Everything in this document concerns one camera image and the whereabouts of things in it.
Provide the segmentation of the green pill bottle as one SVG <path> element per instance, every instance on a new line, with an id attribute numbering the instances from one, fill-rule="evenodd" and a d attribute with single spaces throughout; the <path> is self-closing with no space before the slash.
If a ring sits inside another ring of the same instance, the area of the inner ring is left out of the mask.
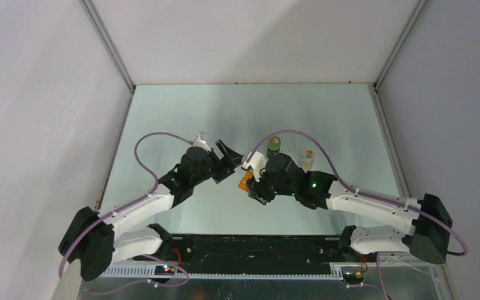
<path id="1" fill-rule="evenodd" d="M 272 136 L 267 140 L 266 157 L 271 159 L 278 155 L 281 150 L 281 138 L 279 136 Z"/>

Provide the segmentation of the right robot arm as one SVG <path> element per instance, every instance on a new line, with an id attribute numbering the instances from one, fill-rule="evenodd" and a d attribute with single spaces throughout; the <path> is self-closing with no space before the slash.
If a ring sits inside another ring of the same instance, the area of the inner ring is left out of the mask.
<path id="1" fill-rule="evenodd" d="M 266 159 L 256 152 L 241 167 L 246 175 L 239 188 L 263 205 L 276 196 L 291 196 L 309 209 L 343 211 L 380 222 L 378 227 L 344 228 L 338 251 L 346 261 L 390 252 L 409 253 L 431 264 L 446 262 L 453 220 L 435 195 L 384 202 L 379 196 L 345 186 L 333 174 L 305 171 L 286 154 Z"/>

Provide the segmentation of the clear pill bottle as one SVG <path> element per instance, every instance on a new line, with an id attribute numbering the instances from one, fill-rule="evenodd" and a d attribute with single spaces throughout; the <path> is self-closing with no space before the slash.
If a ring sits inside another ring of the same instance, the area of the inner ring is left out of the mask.
<path id="1" fill-rule="evenodd" d="M 302 168 L 304 171 L 310 171 L 313 167 L 315 162 L 315 153 L 312 150 L 307 150 L 302 155 L 301 159 L 299 160 L 299 167 Z"/>

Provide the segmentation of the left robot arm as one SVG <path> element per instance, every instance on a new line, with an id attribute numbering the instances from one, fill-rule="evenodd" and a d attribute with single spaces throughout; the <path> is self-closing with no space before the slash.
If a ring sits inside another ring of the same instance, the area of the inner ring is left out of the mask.
<path id="1" fill-rule="evenodd" d="M 243 155 L 227 147 L 221 140 L 213 148 L 197 140 L 187 148 L 180 161 L 156 181 L 152 190 L 108 212 L 80 209 L 66 230 L 58 251 L 65 262 L 80 263 L 84 281 L 98 278 L 118 261 L 151 254 L 165 260 L 173 251 L 168 233 L 159 225 L 146 226 L 139 231 L 133 227 L 158 213 L 175 208 L 191 197 L 194 188 L 212 179 L 219 184 L 234 174 L 242 164 Z"/>

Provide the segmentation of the orange pill box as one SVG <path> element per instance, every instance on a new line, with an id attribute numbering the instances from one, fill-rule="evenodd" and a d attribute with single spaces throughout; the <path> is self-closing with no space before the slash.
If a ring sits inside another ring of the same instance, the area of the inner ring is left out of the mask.
<path id="1" fill-rule="evenodd" d="M 243 190 L 246 193 L 250 193 L 250 189 L 248 186 L 248 181 L 254 177 L 254 174 L 251 171 L 247 171 L 245 175 L 242 177 L 241 181 L 238 184 L 238 188 Z"/>

